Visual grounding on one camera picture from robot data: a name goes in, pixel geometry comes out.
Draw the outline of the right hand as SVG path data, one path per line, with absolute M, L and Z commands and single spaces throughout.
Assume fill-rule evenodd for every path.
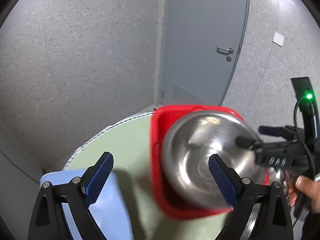
M 320 202 L 320 184 L 319 181 L 314 181 L 305 176 L 299 176 L 295 182 L 290 184 L 289 205 L 293 207 L 296 203 L 298 193 L 301 192 L 311 199 L 311 212 L 319 213 Z

